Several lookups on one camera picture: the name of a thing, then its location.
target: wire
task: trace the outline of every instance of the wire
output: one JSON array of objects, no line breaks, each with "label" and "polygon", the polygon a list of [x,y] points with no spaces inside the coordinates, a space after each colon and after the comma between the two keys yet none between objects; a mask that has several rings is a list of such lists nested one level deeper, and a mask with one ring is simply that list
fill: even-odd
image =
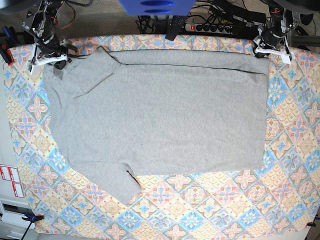
[{"label": "wire", "polygon": [[137,25],[137,28],[139,29],[140,34],[154,34],[156,31],[156,26],[153,23],[150,16],[137,16],[138,20],[135,21],[135,24]]},{"label": "wire", "polygon": [[53,23],[53,25],[57,25],[57,24],[59,23],[58,19],[56,19],[55,17],[50,16],[50,18],[52,18],[53,20],[55,20],[55,23]]},{"label": "wire", "polygon": [[77,5],[77,6],[81,6],[81,7],[89,7],[89,6],[92,5],[94,0],[89,0],[89,2],[87,4],[83,4],[83,3],[75,2],[75,1],[70,1],[70,0],[65,0],[65,2],[69,3],[69,4],[74,4],[74,5]]},{"label": "wire", "polygon": [[299,27],[299,26],[300,26],[301,22],[303,21],[303,19],[305,19],[305,17],[306,17],[306,16],[308,16],[308,15],[304,15],[304,16],[303,16],[303,18],[300,18],[300,21],[299,21],[299,23],[298,23],[297,27]]},{"label": "wire", "polygon": [[194,6],[192,9],[197,9],[197,8],[201,8],[201,7],[210,7],[210,8],[212,8],[213,6],[212,5],[197,5],[197,6]]},{"label": "wire", "polygon": [[316,22],[315,22],[315,20],[313,18],[312,18],[312,22],[314,24],[314,34],[313,34],[313,36],[316,36],[317,35],[317,25],[316,25]]},{"label": "wire", "polygon": [[69,27],[69,26],[73,23],[73,21],[74,21],[75,18],[76,18],[76,10],[75,10],[75,8],[74,8],[73,6],[71,6],[69,3],[67,3],[66,1],[65,1],[65,4],[67,4],[70,8],[72,8],[72,10],[73,10],[73,18],[72,18],[72,20],[71,20],[68,24],[66,24],[65,26],[57,27],[56,29],[66,29],[67,27]]},{"label": "wire", "polygon": [[243,6],[244,6],[245,10],[249,11],[248,8],[245,5],[245,1],[244,0],[242,0],[242,3],[243,3]]},{"label": "wire", "polygon": [[207,4],[212,4],[212,1],[197,0],[195,3],[207,3]]},{"label": "wire", "polygon": [[199,18],[202,18],[204,21],[207,21],[207,19],[205,19],[203,16],[198,15],[198,14],[190,15],[190,16],[187,16],[186,18],[189,19],[189,18],[193,18],[193,17],[199,17]]},{"label": "wire", "polygon": [[280,7],[280,8],[274,8],[273,10],[270,11],[270,13],[272,13],[272,14],[277,14],[277,13],[281,12],[282,9],[283,9],[282,7]]},{"label": "wire", "polygon": [[68,57],[75,58],[75,59],[86,59],[84,58],[84,56],[88,56],[88,55],[74,55],[74,54],[68,53]]}]

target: blue object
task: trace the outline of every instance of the blue object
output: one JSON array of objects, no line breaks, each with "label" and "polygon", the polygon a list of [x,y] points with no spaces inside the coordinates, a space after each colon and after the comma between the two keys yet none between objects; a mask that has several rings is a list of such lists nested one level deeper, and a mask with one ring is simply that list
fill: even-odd
[{"label": "blue object", "polygon": [[196,0],[119,0],[130,16],[186,16]]},{"label": "blue object", "polygon": [[29,227],[31,226],[31,223],[35,223],[35,222],[40,221],[40,220],[42,220],[42,219],[45,218],[45,217],[42,216],[42,215],[37,215],[37,216],[35,216],[35,215],[27,214],[27,213],[25,213],[24,216],[26,216],[26,217],[22,217],[23,220],[25,220],[25,221],[30,221]]},{"label": "blue object", "polygon": [[8,39],[12,37],[11,32],[10,32],[10,30],[9,30],[9,28],[8,28],[7,26],[4,26],[4,27],[2,28],[2,30],[3,30],[5,36],[6,36]]}]

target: gray t-shirt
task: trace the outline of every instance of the gray t-shirt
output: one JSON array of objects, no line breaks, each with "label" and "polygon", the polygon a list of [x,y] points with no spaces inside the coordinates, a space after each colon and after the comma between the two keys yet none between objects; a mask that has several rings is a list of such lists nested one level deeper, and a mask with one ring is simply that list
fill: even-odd
[{"label": "gray t-shirt", "polygon": [[268,59],[190,50],[106,53],[44,69],[68,164],[122,203],[133,178],[261,169]]}]

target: floral pattern fabric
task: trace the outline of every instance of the floral pattern fabric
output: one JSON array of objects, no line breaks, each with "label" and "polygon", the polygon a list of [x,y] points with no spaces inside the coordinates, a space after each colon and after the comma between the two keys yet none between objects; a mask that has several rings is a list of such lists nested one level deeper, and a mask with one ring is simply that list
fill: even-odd
[{"label": "floral pattern fabric", "polygon": [[[147,49],[250,54],[248,40],[179,35],[72,39],[77,54]],[[320,206],[320,56],[291,49],[291,65],[270,55],[261,169],[139,176],[142,191],[123,205],[74,171],[51,136],[42,74],[29,75],[32,46],[3,63],[12,145],[25,199],[44,215],[36,231],[114,240],[235,240],[301,231]]]}]

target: red and white label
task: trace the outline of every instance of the red and white label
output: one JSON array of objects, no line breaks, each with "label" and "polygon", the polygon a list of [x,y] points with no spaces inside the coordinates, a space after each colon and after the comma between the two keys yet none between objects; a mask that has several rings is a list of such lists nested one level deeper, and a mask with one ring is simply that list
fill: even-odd
[{"label": "red and white label", "polygon": [[1,169],[2,179],[11,182],[9,168],[7,166],[0,166],[0,169]]},{"label": "red and white label", "polygon": [[9,167],[9,171],[10,171],[11,181],[15,183],[20,183],[18,170],[15,167]]},{"label": "red and white label", "polygon": [[24,198],[24,194],[23,194],[20,183],[12,182],[12,188],[13,188],[14,195],[17,198]]},{"label": "red and white label", "polygon": [[14,195],[17,198],[24,198],[17,168],[0,166],[0,174],[3,180],[11,182]]}]

